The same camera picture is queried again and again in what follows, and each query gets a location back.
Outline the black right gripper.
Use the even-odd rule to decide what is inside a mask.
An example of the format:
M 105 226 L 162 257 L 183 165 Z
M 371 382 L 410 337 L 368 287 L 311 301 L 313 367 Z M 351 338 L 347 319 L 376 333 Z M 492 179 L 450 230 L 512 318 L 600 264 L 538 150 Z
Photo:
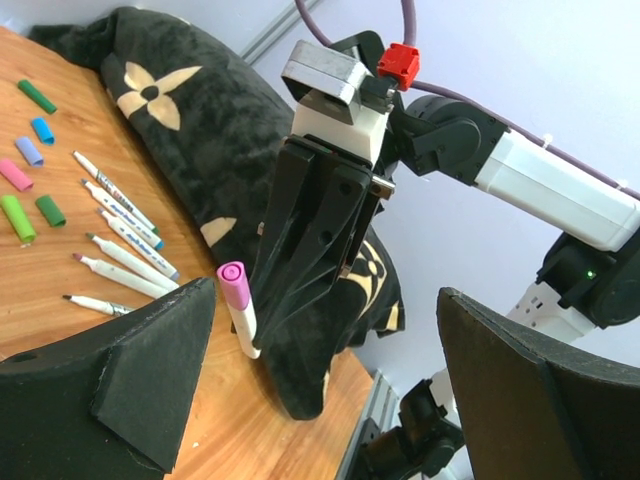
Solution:
M 282 145 L 250 279 L 256 348 L 349 273 L 392 192 L 388 177 L 338 147 L 297 135 Z

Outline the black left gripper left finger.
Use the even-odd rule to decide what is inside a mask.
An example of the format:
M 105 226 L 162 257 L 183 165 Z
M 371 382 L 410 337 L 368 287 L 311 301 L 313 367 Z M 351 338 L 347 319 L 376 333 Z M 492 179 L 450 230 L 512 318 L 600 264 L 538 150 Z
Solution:
M 177 461 L 212 330 L 198 278 L 1 363 L 4 479 L 162 479 Z

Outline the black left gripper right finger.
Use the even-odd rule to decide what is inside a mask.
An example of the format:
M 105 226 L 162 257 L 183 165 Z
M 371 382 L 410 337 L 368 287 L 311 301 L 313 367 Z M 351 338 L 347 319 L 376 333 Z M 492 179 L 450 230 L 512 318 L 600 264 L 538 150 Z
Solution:
M 437 324 L 477 479 L 636 479 L 639 370 L 443 287 Z

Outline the light green cap marker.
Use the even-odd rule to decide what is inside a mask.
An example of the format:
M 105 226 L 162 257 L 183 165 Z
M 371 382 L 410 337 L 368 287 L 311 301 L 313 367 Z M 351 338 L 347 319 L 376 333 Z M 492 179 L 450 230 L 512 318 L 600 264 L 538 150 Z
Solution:
M 134 311 L 134 308 L 131 307 L 87 296 L 64 294 L 62 298 L 82 308 L 113 317 L 123 316 Z

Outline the pink cap marker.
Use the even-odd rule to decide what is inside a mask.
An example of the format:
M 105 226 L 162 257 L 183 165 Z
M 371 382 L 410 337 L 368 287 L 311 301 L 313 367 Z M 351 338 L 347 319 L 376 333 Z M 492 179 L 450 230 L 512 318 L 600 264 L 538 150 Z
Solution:
M 93 273 L 150 298 L 158 299 L 169 293 L 169 290 L 103 260 L 92 259 L 79 253 L 72 253 L 71 256 Z
M 240 261 L 225 263 L 217 269 L 217 276 L 240 347 L 247 357 L 258 359 L 261 351 L 253 345 L 257 320 L 245 266 Z

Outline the lavender cap marker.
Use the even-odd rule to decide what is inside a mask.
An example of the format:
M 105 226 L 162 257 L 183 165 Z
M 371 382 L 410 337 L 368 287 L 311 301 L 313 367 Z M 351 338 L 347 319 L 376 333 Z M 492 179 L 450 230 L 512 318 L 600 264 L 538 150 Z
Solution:
M 179 279 L 180 274 L 178 270 L 167 262 L 164 257 L 153 250 L 119 217 L 109 213 L 102 207 L 98 207 L 97 212 L 106 220 L 110 228 L 125 240 L 137 253 L 139 253 L 153 268 L 173 281 L 177 281 Z

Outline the light green pen cap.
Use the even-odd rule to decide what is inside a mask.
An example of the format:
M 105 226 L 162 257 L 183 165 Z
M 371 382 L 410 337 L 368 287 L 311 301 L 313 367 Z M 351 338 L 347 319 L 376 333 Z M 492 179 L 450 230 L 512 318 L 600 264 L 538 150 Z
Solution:
M 1 208 L 20 241 L 31 244 L 37 234 L 18 198 L 14 195 L 2 195 Z

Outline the dark green cap marker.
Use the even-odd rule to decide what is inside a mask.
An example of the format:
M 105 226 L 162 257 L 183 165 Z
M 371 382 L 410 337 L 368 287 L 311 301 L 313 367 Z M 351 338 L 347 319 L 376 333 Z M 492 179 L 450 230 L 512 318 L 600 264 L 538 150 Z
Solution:
M 130 212 L 137 220 L 148 228 L 154 234 L 158 233 L 158 228 L 151 220 L 142 213 L 142 211 L 101 171 L 95 166 L 85 155 L 79 151 L 72 152 L 76 161 L 128 212 Z

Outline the pink pen cap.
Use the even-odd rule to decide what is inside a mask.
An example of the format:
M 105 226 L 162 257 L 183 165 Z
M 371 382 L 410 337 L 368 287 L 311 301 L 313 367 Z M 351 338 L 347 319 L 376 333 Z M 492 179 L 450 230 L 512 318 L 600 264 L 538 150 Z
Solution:
M 16 164 L 9 159 L 0 161 L 1 175 L 19 192 L 29 191 L 34 182 Z

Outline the lavender pen cap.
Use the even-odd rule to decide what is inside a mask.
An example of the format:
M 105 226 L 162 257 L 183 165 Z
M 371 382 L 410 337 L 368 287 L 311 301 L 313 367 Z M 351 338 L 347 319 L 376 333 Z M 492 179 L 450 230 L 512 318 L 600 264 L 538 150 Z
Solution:
M 35 168 L 41 168 L 44 166 L 43 155 L 29 137 L 19 137 L 14 141 L 14 144 L 30 166 Z

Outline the light blue pen cap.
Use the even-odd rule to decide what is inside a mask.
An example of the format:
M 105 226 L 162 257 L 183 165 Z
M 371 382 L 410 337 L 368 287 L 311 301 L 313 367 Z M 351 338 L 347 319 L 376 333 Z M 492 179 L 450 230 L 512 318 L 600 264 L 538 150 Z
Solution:
M 48 122 L 43 117 L 37 117 L 31 120 L 31 126 L 36 133 L 39 141 L 44 145 L 54 145 L 55 135 L 51 130 Z

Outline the dark green pen cap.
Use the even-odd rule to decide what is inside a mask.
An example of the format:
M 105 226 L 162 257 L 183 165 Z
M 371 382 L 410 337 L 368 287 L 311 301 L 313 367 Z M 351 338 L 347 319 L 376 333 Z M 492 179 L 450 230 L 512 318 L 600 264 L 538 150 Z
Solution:
M 17 87 L 47 114 L 53 114 L 57 111 L 57 106 L 29 80 L 19 80 L 17 82 Z

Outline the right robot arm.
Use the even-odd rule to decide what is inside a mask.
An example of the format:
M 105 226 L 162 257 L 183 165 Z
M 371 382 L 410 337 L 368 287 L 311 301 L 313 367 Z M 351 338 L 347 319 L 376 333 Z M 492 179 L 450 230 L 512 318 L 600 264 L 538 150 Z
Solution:
M 507 315 L 446 287 L 446 367 L 367 421 L 350 479 L 435 477 L 466 450 L 477 479 L 635 479 L 639 371 L 575 347 L 639 316 L 639 200 L 476 103 L 404 106 L 418 50 L 355 35 L 299 41 L 282 79 L 297 103 L 278 152 L 251 277 L 256 346 L 351 270 L 390 166 L 441 173 L 558 228 Z

